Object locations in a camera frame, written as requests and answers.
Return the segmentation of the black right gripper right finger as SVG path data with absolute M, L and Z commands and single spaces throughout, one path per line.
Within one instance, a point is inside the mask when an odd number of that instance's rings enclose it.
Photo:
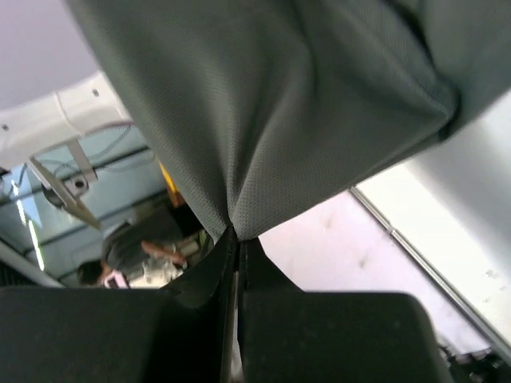
M 451 382 L 430 319 L 397 292 L 304 292 L 240 244 L 239 342 L 246 382 Z

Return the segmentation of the dark grey t-shirt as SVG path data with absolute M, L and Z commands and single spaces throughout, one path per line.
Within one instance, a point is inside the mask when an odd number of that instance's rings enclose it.
M 71 1 L 197 218 L 254 239 L 475 120 L 507 1 Z

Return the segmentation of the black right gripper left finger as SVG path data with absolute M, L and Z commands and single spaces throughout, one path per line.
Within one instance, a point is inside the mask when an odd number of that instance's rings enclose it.
M 237 247 L 160 289 L 2 289 L 2 381 L 229 381 Z

